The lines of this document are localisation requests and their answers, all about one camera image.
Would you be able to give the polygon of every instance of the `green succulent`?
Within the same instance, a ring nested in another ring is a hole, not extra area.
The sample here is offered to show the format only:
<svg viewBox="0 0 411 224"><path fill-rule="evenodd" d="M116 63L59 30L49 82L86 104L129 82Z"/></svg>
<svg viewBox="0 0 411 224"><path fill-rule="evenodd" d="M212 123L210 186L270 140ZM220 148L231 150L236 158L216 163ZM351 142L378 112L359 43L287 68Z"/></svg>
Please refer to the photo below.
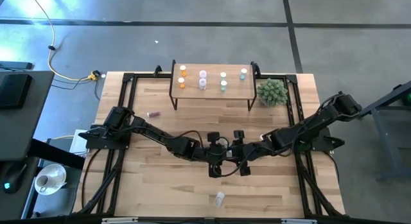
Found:
<svg viewBox="0 0 411 224"><path fill-rule="evenodd" d="M284 105L287 101L287 92L281 80L268 79L257 87L258 98L268 107Z"/></svg>

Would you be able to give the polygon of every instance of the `white cup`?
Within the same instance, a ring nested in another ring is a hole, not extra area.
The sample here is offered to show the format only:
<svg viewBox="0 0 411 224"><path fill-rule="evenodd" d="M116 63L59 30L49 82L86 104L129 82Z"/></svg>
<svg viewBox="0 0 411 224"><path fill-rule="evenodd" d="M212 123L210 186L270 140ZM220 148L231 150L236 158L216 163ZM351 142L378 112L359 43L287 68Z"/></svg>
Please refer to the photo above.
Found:
<svg viewBox="0 0 411 224"><path fill-rule="evenodd" d="M53 177L41 175L36 178L36 185L40 187L40 192L44 192L47 188L55 187L56 182Z"/></svg>

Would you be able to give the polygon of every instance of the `wooden table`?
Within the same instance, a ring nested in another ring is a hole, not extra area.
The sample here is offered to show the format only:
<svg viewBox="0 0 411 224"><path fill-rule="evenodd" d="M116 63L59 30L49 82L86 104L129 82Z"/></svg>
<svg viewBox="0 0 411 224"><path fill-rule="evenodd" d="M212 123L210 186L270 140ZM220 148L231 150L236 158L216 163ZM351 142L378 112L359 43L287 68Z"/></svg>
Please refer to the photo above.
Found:
<svg viewBox="0 0 411 224"><path fill-rule="evenodd" d="M102 124L113 106L118 104L122 72L109 72L105 80L96 124ZM312 74L297 74L304 115L312 115L319 106L319 97ZM170 79L138 79L134 111L137 116L172 135L186 130L198 130L205 138L207 132L219 131L233 140L234 129L245 132L245 142L258 141L261 134L288 126L285 106L265 108L256 101L248 112L242 101L209 99L182 100L174 111L169 97ZM295 106L291 88L292 105ZM147 112L159 111L159 117L146 117ZM101 150L93 161L85 183L88 201L101 184L107 150ZM93 151L87 155L86 165ZM331 159L321 152L313 152L317 183L335 208L344 213L344 207ZM224 162L223 173L235 165ZM116 216L179 216L230 218L298 218L303 217L301 196L295 167L291 157L263 157L249 162L252 174L225 178L209 178L207 164L188 162L169 154L166 148L142 135L132 135L132 144L126 152ZM77 191L73 211L81 208L81 187ZM218 192L226 197L221 208L213 207ZM106 196L108 207L111 187ZM308 189L310 208L314 205Z"/></svg>
<svg viewBox="0 0 411 224"><path fill-rule="evenodd" d="M185 88L180 88L178 79L181 78L180 66L186 66L187 76L184 77ZM240 80L241 69L247 70L247 75L244 80ZM200 71L207 72L206 90L200 90L198 81L200 79ZM225 81L227 81L227 90L221 91L221 76L220 73L226 73ZM247 100L250 104L250 99L256 98L256 87L252 74L251 65L238 64L175 64L171 72L172 78L170 87L170 97L173 102L174 109L177 109L178 99L224 99L224 100Z"/></svg>

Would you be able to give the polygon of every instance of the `gray floor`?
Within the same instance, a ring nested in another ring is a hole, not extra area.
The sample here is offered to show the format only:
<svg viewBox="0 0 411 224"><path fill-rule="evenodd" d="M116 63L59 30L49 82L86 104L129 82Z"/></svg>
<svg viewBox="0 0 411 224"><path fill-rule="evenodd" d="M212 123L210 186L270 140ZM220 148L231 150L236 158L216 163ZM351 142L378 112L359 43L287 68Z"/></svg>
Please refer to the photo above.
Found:
<svg viewBox="0 0 411 224"><path fill-rule="evenodd" d="M53 19L103 21L286 22L282 0L39 0ZM294 22L410 23L411 0L290 0ZM32 0L4 0L0 19L43 18ZM410 79L411 30L296 29L304 73L313 73L320 98L342 90L363 106ZM59 72L147 71L171 60L247 64L263 72L295 73L287 28L56 26ZM47 70L49 26L0 25L0 59ZM35 137L73 134L94 121L94 85L52 88ZM375 181L387 167L371 117L331 126L346 140L335 158L347 213L357 218L410 222L411 181Z"/></svg>

